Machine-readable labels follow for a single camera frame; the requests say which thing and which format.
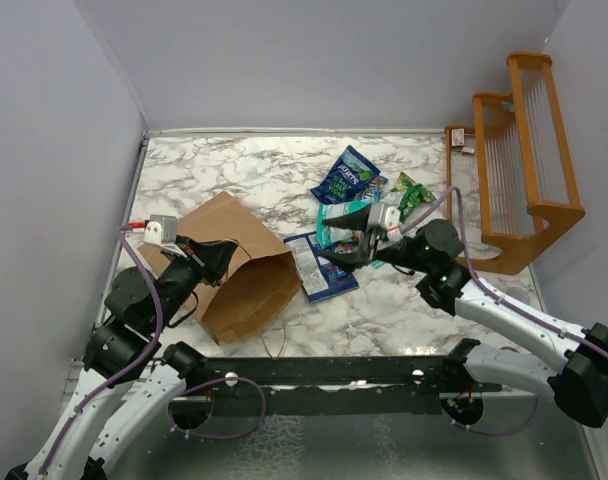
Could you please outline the blue white chips bag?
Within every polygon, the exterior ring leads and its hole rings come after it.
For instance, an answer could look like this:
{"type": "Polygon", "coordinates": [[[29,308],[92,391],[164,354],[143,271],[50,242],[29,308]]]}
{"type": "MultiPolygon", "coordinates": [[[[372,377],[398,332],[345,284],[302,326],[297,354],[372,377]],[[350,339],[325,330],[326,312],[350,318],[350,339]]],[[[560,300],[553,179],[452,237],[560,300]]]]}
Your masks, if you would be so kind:
{"type": "Polygon", "coordinates": [[[357,290],[359,283],[349,274],[320,256],[322,249],[314,232],[287,237],[284,244],[291,250],[309,303],[314,304],[357,290]]]}

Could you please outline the blue Burts chips bag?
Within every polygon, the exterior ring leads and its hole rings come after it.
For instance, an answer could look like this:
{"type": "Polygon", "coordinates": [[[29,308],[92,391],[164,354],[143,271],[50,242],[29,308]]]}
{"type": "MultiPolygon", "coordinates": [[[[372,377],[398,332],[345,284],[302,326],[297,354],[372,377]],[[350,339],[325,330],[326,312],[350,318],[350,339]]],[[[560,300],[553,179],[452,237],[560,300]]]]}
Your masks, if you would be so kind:
{"type": "Polygon", "coordinates": [[[327,172],[322,182],[310,192],[324,205],[351,201],[380,174],[380,169],[348,145],[327,172]]]}

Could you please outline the brown paper bag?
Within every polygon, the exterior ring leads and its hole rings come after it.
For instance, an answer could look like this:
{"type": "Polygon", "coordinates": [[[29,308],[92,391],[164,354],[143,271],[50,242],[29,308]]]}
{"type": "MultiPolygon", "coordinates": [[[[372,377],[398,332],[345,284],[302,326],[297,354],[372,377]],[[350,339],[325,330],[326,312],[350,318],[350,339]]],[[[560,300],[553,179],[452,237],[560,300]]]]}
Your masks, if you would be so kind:
{"type": "Polygon", "coordinates": [[[223,285],[200,284],[199,301],[187,303],[220,346],[263,333],[302,288],[289,247],[227,192],[181,218],[178,233],[197,242],[234,240],[240,246],[223,285]]]}

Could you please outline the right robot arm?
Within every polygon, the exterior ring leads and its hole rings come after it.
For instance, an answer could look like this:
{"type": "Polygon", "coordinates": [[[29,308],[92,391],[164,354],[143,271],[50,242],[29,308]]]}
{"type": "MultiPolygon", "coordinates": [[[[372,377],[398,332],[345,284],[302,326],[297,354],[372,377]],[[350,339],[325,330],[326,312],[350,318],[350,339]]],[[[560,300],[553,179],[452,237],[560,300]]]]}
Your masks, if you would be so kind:
{"type": "Polygon", "coordinates": [[[432,308],[474,321],[524,348],[503,352],[473,341],[443,367],[445,383],[465,391],[475,383],[514,386],[554,401],[572,420],[593,428],[608,418],[608,327],[573,324],[503,294],[459,263],[465,245],[454,225],[434,219],[413,235],[392,205],[369,204],[323,225],[356,230],[349,254],[324,258],[351,273],[374,261],[423,274],[416,288],[432,308]]]}

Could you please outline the blue M&M's packet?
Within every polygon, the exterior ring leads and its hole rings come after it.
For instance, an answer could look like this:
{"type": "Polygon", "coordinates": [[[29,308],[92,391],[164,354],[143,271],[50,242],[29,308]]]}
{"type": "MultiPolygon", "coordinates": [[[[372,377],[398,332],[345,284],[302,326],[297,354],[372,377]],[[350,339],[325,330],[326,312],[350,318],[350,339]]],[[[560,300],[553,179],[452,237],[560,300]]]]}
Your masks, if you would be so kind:
{"type": "Polygon", "coordinates": [[[356,196],[356,199],[368,202],[379,202],[387,184],[388,178],[378,175],[356,196]]]}
{"type": "Polygon", "coordinates": [[[358,253],[358,244],[354,242],[338,242],[329,247],[329,252],[341,260],[355,260],[358,253]]]}

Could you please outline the green candy bag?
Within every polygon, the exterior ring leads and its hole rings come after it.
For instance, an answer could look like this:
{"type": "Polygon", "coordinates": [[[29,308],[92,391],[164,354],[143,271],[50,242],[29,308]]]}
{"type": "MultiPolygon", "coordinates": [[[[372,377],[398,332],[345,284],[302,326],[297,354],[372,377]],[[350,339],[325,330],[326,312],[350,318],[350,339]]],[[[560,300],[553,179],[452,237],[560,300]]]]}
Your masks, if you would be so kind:
{"type": "Polygon", "coordinates": [[[405,222],[421,204],[431,204],[435,200],[435,195],[429,189],[404,172],[399,173],[387,196],[387,202],[398,208],[402,222],[405,222]]]}

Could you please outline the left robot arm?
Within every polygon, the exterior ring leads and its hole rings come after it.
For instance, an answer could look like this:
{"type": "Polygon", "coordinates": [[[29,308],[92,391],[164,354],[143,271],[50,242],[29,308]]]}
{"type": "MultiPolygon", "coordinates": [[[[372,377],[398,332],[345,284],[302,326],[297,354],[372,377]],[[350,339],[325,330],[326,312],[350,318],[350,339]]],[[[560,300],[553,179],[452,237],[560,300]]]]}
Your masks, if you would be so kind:
{"type": "Polygon", "coordinates": [[[204,385],[202,356],[178,343],[130,391],[161,348],[164,329],[195,288],[222,284],[238,245],[178,236],[159,244],[168,266],[154,275],[140,259],[118,274],[105,299],[109,319],[92,334],[64,413],[38,453],[9,479],[105,479],[144,427],[183,393],[204,385]]]}

